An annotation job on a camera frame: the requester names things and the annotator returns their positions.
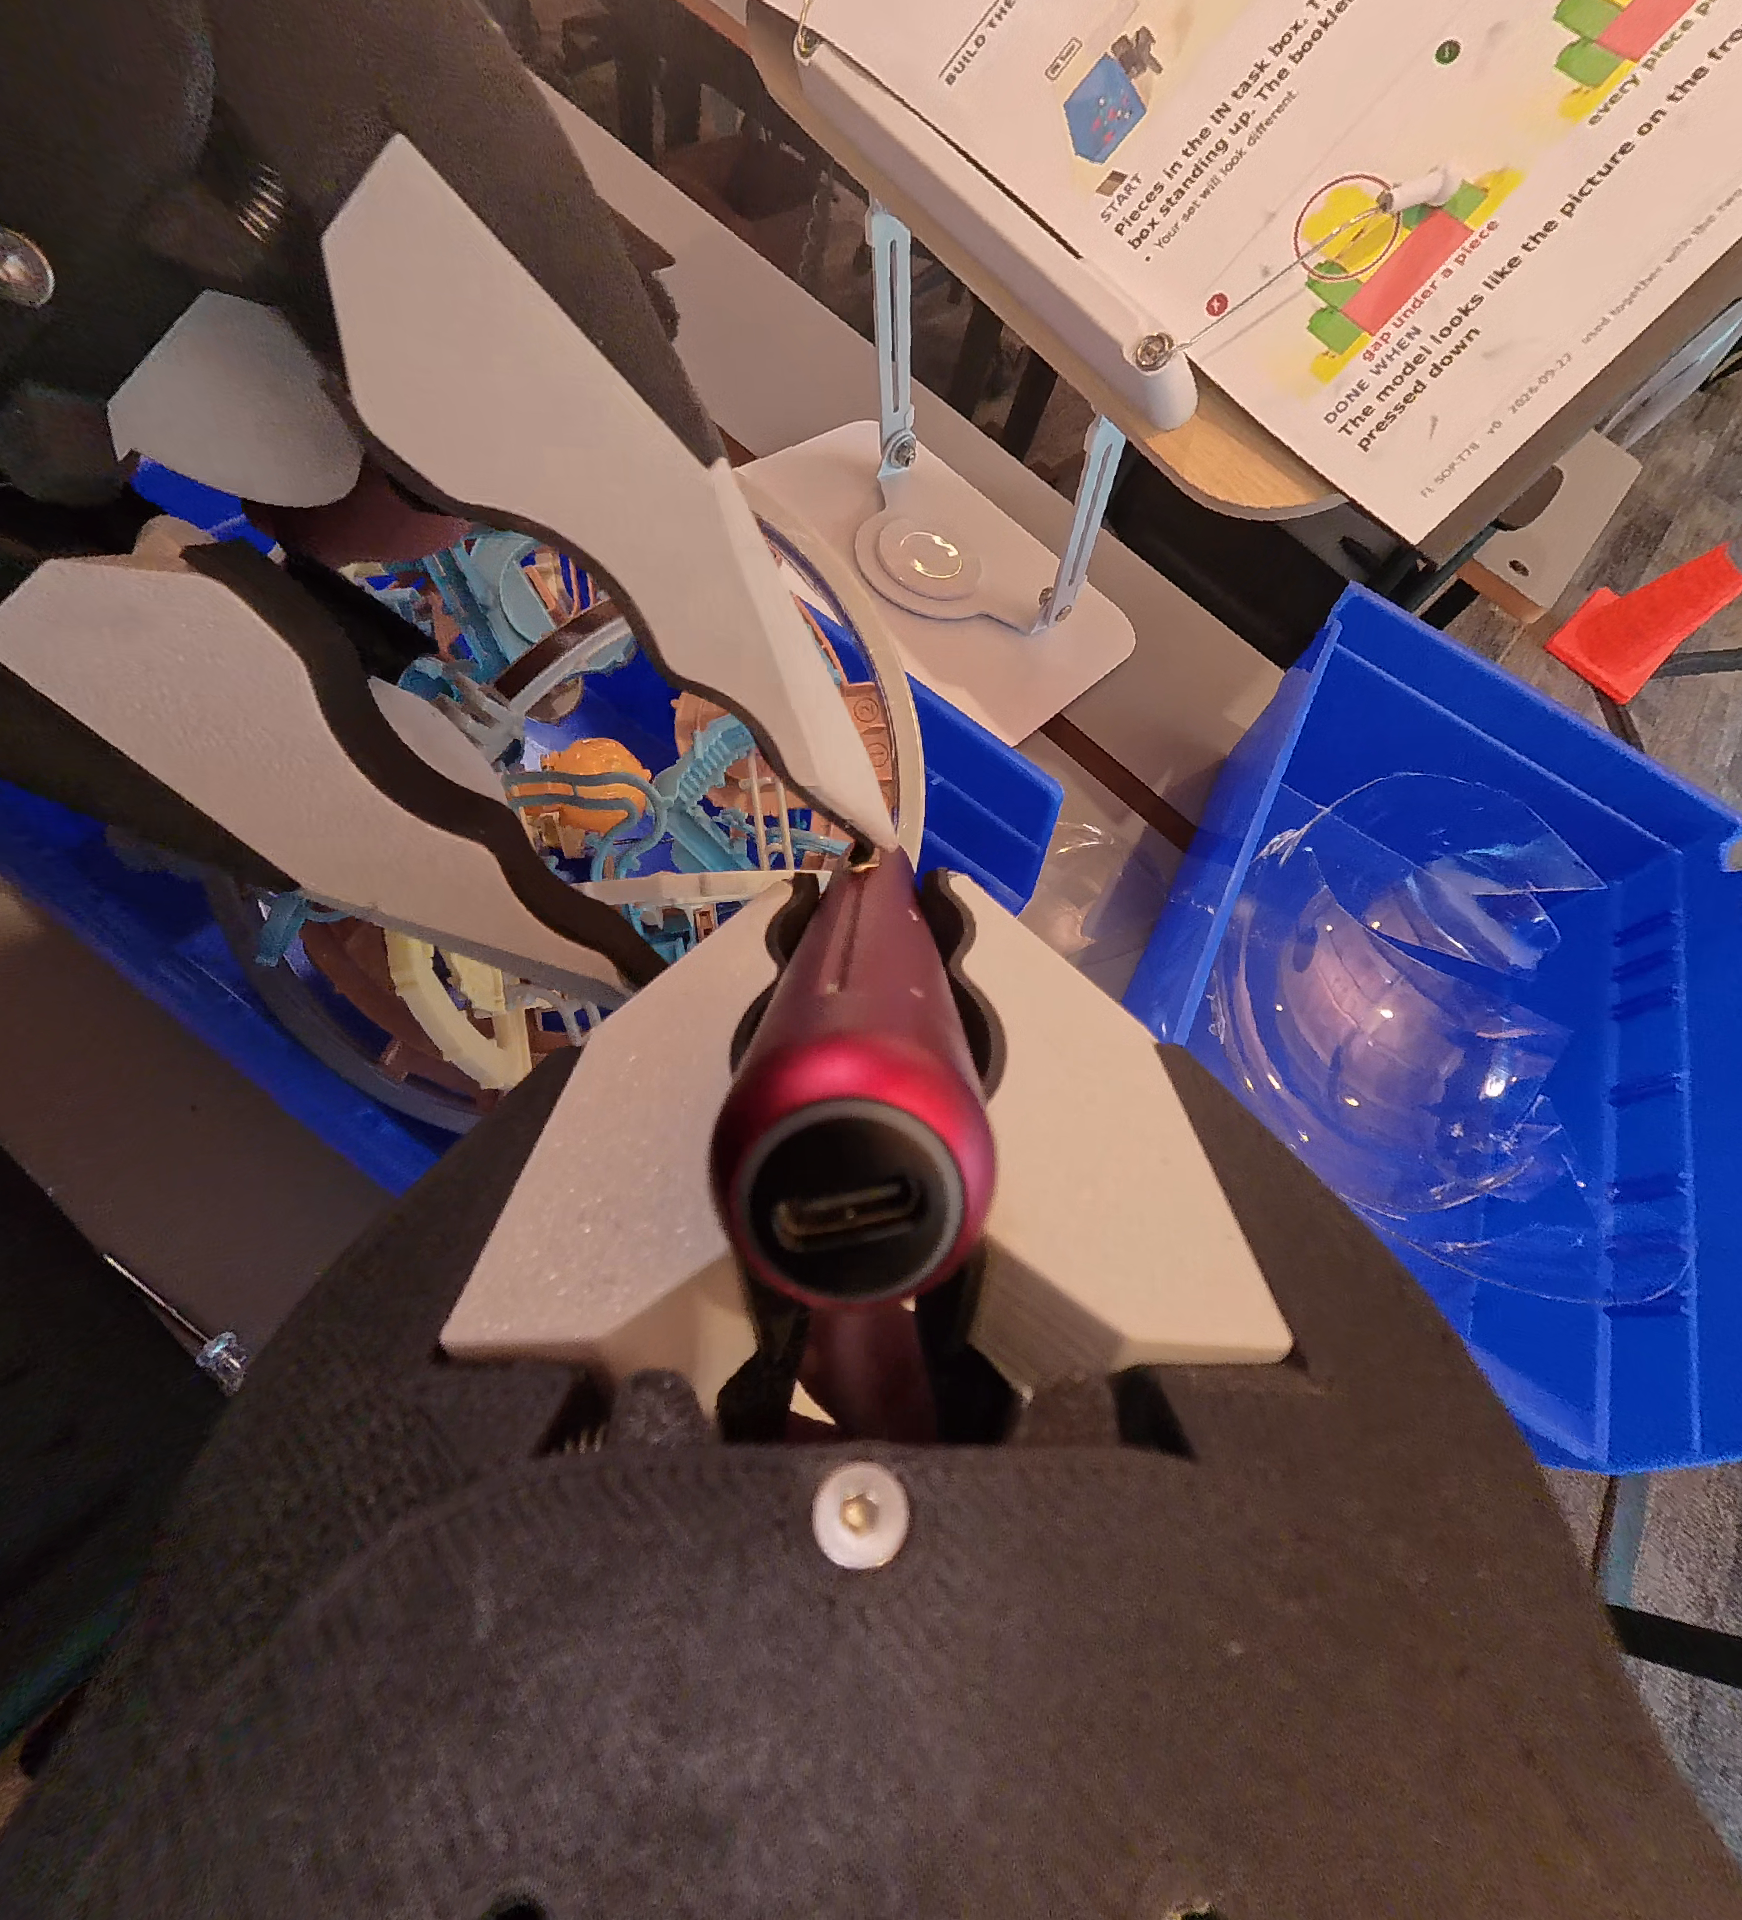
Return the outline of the red electric screwdriver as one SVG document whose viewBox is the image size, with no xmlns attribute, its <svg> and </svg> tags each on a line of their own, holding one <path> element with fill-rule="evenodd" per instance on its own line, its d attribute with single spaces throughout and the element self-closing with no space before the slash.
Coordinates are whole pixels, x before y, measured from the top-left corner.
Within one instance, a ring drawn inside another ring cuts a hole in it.
<svg viewBox="0 0 1742 1920">
<path fill-rule="evenodd" d="M 746 1273 L 810 1308 L 882 1308 L 980 1245 L 997 1145 L 914 863 L 827 878 L 735 1058 L 709 1139 Z"/>
</svg>

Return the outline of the blue plastic bin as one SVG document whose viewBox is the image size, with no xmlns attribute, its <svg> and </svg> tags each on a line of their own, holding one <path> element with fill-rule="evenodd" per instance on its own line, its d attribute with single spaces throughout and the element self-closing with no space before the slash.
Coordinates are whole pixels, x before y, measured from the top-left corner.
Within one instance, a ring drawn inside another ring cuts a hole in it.
<svg viewBox="0 0 1742 1920">
<path fill-rule="evenodd" d="M 423 560 L 369 565 L 363 588 L 377 600 L 369 580 L 385 580 L 404 567 L 421 572 L 425 560 L 452 549 Z M 425 646 L 421 657 L 433 650 L 428 634 Z M 400 687 L 425 692 L 407 678 L 413 659 L 407 659 Z M 917 781 L 891 773 L 885 787 L 898 793 L 899 813 L 914 813 L 923 824 L 914 866 L 920 877 L 935 868 L 973 877 L 1009 913 L 1018 913 L 1044 866 L 1060 785 L 923 683 L 910 680 L 910 691 L 923 772 Z M 380 1188 L 404 1193 L 461 1139 L 364 1096 L 280 1028 L 241 981 L 211 918 L 204 882 L 223 877 L 217 866 L 141 844 L 0 778 L 0 874 Z"/>
<path fill-rule="evenodd" d="M 1245 872 L 1277 832 L 1389 773 L 1499 787 L 1612 885 L 1604 1103 L 1619 1195 L 1645 1197 L 1646 1166 L 1676 1174 L 1692 1262 L 1669 1299 L 1571 1307 L 1428 1282 L 1358 1216 L 1448 1318 L 1545 1465 L 1645 1475 L 1742 1462 L 1742 868 L 1730 860 L 1742 819 L 1728 806 L 1346 588 L 1223 763 L 1124 1007 L 1253 1113 L 1209 1011 Z"/>
</svg>

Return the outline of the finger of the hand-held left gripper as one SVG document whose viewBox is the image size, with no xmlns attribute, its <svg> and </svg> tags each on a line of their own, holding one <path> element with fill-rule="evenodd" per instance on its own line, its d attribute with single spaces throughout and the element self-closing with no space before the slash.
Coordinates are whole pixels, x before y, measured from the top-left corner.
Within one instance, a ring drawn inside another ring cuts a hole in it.
<svg viewBox="0 0 1742 1920">
<path fill-rule="evenodd" d="M 727 459 L 703 463 L 402 134 L 320 240 L 349 395 L 443 502 L 596 563 L 682 683 L 830 821 L 891 809 Z"/>
<path fill-rule="evenodd" d="M 54 558 L 0 603 L 0 666 L 310 899 L 617 1002 L 663 971 L 552 877 L 499 773 L 243 544 Z"/>
</svg>

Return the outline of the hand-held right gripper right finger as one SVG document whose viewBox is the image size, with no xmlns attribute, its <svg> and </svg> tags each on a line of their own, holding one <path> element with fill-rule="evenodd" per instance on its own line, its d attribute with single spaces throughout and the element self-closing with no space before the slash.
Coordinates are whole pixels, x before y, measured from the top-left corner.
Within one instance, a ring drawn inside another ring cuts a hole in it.
<svg viewBox="0 0 1742 1920">
<path fill-rule="evenodd" d="M 1148 1030 L 976 880 L 928 877 L 992 1030 L 996 1188 L 973 1346 L 1017 1390 L 1290 1353 Z"/>
</svg>

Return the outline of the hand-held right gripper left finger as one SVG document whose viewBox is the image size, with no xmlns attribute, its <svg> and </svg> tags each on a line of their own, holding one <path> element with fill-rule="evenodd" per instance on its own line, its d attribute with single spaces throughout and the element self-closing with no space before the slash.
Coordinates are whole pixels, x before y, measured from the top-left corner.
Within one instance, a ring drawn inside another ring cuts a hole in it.
<svg viewBox="0 0 1742 1920">
<path fill-rule="evenodd" d="M 740 1017 L 773 986 L 773 880 L 611 1011 L 441 1326 L 453 1359 L 571 1361 L 619 1382 L 663 1369 L 718 1390 L 754 1354 L 740 1265 L 713 1210 L 709 1133 Z"/>
</svg>

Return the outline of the clear plastic dome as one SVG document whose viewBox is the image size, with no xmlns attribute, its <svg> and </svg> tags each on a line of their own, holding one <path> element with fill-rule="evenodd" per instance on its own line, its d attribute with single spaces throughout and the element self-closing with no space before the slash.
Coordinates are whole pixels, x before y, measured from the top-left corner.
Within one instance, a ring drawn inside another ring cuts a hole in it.
<svg viewBox="0 0 1742 1920">
<path fill-rule="evenodd" d="M 1107 996 L 1124 1000 L 1180 857 L 1148 823 L 1060 819 L 1021 922 Z"/>
<path fill-rule="evenodd" d="M 1619 1195 L 1614 899 L 1537 809 L 1444 773 L 1368 781 L 1245 872 L 1209 991 L 1223 1063 L 1428 1282 L 1603 1308 L 1684 1290 L 1676 1174 Z"/>
</svg>

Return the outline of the white document stand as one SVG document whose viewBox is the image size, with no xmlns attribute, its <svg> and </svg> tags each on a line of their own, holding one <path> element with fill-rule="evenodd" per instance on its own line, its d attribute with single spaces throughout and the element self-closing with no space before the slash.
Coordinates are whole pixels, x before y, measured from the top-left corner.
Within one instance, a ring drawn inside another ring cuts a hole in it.
<svg viewBox="0 0 1742 1920">
<path fill-rule="evenodd" d="M 802 521 L 870 591 L 906 672 L 1005 743 L 1135 650 L 1131 617 L 1088 584 L 1131 436 L 1192 418 L 1171 333 L 1034 208 L 1039 136 L 1073 161 L 1075 126 L 1028 54 L 1023 5 L 746 5 L 773 97 L 867 193 L 874 421 L 768 452 L 746 483 Z M 912 242 L 1096 391 L 1069 530 L 1049 551 L 923 443 L 912 387 Z"/>
</svg>

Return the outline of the orange traffic cone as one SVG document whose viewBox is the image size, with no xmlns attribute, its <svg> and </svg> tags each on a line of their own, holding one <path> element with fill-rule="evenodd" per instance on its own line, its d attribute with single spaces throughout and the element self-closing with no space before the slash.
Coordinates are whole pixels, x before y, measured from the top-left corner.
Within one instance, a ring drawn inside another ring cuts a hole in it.
<svg viewBox="0 0 1742 1920">
<path fill-rule="evenodd" d="M 1628 703 L 1705 622 L 1742 594 L 1742 535 L 1628 592 L 1594 591 L 1545 643 L 1594 691 Z"/>
</svg>

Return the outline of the instruction sheet board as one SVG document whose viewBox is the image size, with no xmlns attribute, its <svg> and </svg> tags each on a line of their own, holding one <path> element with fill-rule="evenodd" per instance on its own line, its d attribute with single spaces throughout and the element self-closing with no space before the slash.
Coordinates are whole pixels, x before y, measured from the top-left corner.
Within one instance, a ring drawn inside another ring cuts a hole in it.
<svg viewBox="0 0 1742 1920">
<path fill-rule="evenodd" d="M 759 13 L 1151 426 L 1217 387 L 1412 542 L 1742 240 L 1742 3 Z"/>
</svg>

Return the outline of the clear handled screwdriver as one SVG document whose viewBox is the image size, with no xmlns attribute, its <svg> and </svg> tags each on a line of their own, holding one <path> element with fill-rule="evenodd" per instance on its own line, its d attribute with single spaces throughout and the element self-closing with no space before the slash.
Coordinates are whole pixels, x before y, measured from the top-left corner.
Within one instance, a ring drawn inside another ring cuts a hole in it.
<svg viewBox="0 0 1742 1920">
<path fill-rule="evenodd" d="M 228 1396 L 241 1387 L 248 1371 L 248 1353 L 234 1331 L 206 1331 L 184 1308 L 157 1288 L 141 1280 L 113 1252 L 100 1259 L 139 1296 L 153 1318 L 180 1342 L 193 1365 L 210 1375 Z"/>
</svg>

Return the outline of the clear ball maze puzzle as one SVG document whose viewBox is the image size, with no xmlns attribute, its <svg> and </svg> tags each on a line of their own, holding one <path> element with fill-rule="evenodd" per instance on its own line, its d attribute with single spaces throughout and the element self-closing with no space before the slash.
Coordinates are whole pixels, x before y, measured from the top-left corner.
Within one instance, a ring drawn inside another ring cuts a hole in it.
<svg viewBox="0 0 1742 1920">
<path fill-rule="evenodd" d="M 527 536 L 478 536 L 367 588 L 433 638 L 407 678 L 485 758 L 546 872 L 675 964 L 774 880 L 870 856 L 723 701 L 670 680 L 609 594 Z M 204 882 L 241 981 L 345 1082 L 461 1136 L 611 1002 L 304 893 Z"/>
</svg>

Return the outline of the black wrist rest pad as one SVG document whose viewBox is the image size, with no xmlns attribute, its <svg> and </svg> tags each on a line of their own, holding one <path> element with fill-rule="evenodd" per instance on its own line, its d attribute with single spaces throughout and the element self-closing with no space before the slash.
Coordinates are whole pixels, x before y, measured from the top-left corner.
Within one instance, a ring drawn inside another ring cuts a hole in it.
<svg viewBox="0 0 1742 1920">
<path fill-rule="evenodd" d="M 0 1752 L 102 1661 L 223 1402 L 0 1145 Z"/>
</svg>

